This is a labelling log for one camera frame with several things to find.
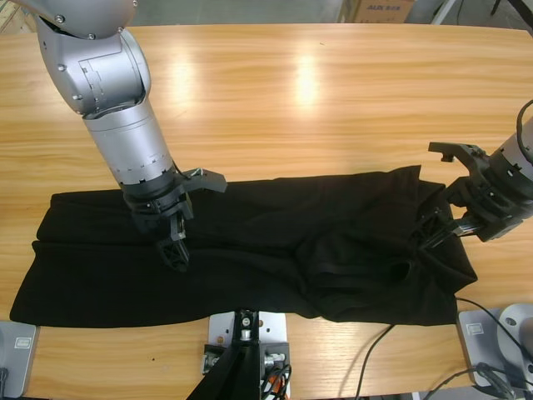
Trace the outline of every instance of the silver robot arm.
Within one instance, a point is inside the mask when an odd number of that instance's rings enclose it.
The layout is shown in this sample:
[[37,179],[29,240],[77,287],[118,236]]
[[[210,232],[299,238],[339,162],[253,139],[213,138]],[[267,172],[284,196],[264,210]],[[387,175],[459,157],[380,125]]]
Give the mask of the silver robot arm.
[[15,0],[36,19],[42,58],[57,90],[82,119],[120,185],[137,226],[166,264],[185,270],[187,193],[218,192],[226,180],[172,160],[148,100],[147,61],[125,29],[137,0]]

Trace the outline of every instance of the black fabric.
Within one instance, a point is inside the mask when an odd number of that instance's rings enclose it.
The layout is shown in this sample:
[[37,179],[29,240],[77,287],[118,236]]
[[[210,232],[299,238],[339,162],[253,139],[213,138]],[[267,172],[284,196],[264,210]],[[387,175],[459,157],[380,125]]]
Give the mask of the black fabric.
[[419,171],[193,192],[186,273],[162,265],[120,191],[56,194],[11,319],[136,327],[250,308],[338,322],[453,323],[454,292],[476,275],[457,238],[417,252],[419,205],[443,188],[420,181]]

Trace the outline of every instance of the black cable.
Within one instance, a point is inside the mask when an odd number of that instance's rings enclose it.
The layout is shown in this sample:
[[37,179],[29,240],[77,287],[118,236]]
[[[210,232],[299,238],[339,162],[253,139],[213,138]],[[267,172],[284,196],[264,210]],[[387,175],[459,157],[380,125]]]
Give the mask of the black cable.
[[521,380],[525,383],[529,383],[530,385],[533,385],[533,382],[531,381],[528,381],[527,379],[525,379],[524,377],[521,377],[520,375],[516,375],[515,373],[512,373],[512,372],[508,372],[508,371],[504,371],[503,369],[499,369],[499,368],[494,368],[494,367],[491,367],[491,366],[488,366],[488,368],[491,370],[491,371],[494,371],[496,373],[503,373],[504,375],[508,376],[508,377],[512,377],[514,379],[518,379],[518,380]]
[[533,382],[530,382],[530,381],[528,381],[527,379],[525,379],[523,377],[520,377],[520,376],[512,374],[512,373],[508,373],[508,372],[504,371],[503,369],[494,368],[494,367],[491,367],[490,365],[486,365],[486,364],[481,363],[481,364],[479,364],[479,366],[476,366],[474,368],[468,368],[468,369],[465,369],[463,371],[459,371],[459,372],[456,372],[456,373],[450,375],[444,381],[439,383],[437,385],[437,387],[435,387],[434,389],[430,390],[422,400],[429,400],[431,398],[431,396],[433,396],[439,389],[441,389],[447,383],[450,383],[450,381],[452,381],[453,379],[455,379],[457,377],[460,377],[461,375],[465,375],[466,373],[475,373],[475,372],[477,372],[478,368],[486,368],[486,369],[490,369],[491,371],[494,371],[494,372],[497,372],[497,373],[503,373],[506,376],[514,377],[515,379],[519,379],[519,380],[521,380],[521,381],[523,381],[525,383],[529,383],[530,385],[533,385]]
[[498,11],[498,7],[500,6],[500,2],[501,0],[496,0],[494,2],[494,6],[492,6],[492,9],[491,9],[491,17],[496,14],[496,11]]
[[457,377],[460,377],[461,375],[465,375],[466,373],[473,373],[476,369],[475,368],[468,368],[468,369],[465,369],[463,371],[460,371],[460,372],[456,372],[452,375],[450,375],[449,377],[447,377],[444,381],[442,381],[441,383],[439,383],[437,385],[437,387],[435,387],[434,389],[430,390],[426,396],[423,398],[423,400],[429,400],[429,398],[431,398],[431,396],[433,396],[435,393],[437,393],[437,391],[442,388],[444,385],[446,385],[447,383],[449,383],[450,381],[454,380],[455,378]]
[[522,140],[522,118],[524,117],[524,113],[526,112],[527,108],[531,104],[533,104],[533,100],[530,100],[524,104],[516,116],[516,140],[518,141],[518,147],[520,148],[522,154],[524,154],[524,158],[529,162],[529,164],[533,165],[533,157],[528,153],[530,149],[524,146],[524,142]]
[[[272,371],[265,377],[265,380],[262,384],[262,400],[266,400],[269,396],[274,396],[274,400],[283,399],[285,397],[287,385],[291,380],[292,367],[291,364],[287,364],[283,368],[273,368]],[[276,378],[271,382],[270,389],[266,391],[267,384],[270,382],[270,379],[276,376]],[[278,392],[274,392],[277,382],[280,381],[280,388]]]
[[177,165],[174,163],[174,168],[176,169],[177,173],[179,173],[182,177],[184,177],[187,181],[191,180],[191,177],[188,177],[185,175],[180,168],[177,167]]
[[496,318],[494,315],[492,315],[492,313],[487,310],[485,307],[483,307],[482,305],[480,305],[479,303],[477,302],[473,302],[467,298],[462,298],[462,297],[456,297],[457,300],[461,301],[461,302],[465,302],[465,303],[470,303],[470,304],[473,304],[475,305],[476,307],[479,307],[481,310],[483,310],[487,315],[489,315],[492,320],[498,324],[498,326],[503,330],[503,332],[506,333],[506,335],[509,337],[510,340],[513,341],[513,343],[522,351],[522,354],[525,354],[529,359],[530,361],[533,363],[533,357],[530,355],[530,352],[527,351],[527,349],[522,346],[514,337],[513,335],[511,335],[511,333],[507,330],[507,328],[498,320],[498,318]]
[[356,400],[359,399],[359,393],[361,392],[361,385],[363,383],[363,376],[365,375],[366,363],[368,362],[368,358],[370,357],[372,350],[374,350],[374,347],[380,342],[380,340],[382,340],[385,335],[387,335],[395,326],[396,325],[389,325],[387,329],[385,329],[370,346],[368,352],[366,352],[365,360],[363,361],[363,366],[361,367],[361,374],[359,375],[359,383],[357,384]]
[[7,368],[0,368],[0,400],[4,399],[4,391],[6,389],[6,381],[9,376],[9,371]]
[[461,4],[459,5],[459,10],[457,10],[456,25],[459,25],[459,16],[461,15],[461,10],[463,9],[464,3],[465,3],[465,0],[461,0]]

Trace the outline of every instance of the black strap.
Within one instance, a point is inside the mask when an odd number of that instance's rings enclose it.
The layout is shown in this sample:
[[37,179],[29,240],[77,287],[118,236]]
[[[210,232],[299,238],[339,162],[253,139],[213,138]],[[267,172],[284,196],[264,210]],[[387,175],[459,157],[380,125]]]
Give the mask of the black strap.
[[533,12],[526,6],[523,0],[509,0],[511,6],[520,14],[525,23],[533,29]]
[[496,0],[494,3],[494,7],[491,10],[491,17],[496,14],[496,11],[498,11],[498,7],[500,6],[501,0]]

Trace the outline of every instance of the wood grain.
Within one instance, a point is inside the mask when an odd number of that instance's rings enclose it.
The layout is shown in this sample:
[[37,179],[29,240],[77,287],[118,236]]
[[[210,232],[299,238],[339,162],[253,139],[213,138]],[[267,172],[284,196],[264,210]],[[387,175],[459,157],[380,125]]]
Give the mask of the wood grain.
[[[491,152],[533,93],[526,32],[362,24],[133,32],[152,69],[152,105],[175,160],[230,181],[421,163],[422,178],[450,183],[465,169],[442,164],[428,142]],[[7,319],[50,196],[116,184],[52,85],[36,36],[0,38],[0,54],[0,318]],[[488,307],[533,301],[532,234],[528,222],[495,242],[465,240],[479,282],[461,295]],[[353,396],[361,351],[384,326],[287,317],[293,398]],[[184,398],[201,378],[206,338],[205,320],[43,328],[28,394]],[[363,393],[427,389],[464,367],[455,327],[397,327],[372,355]]]

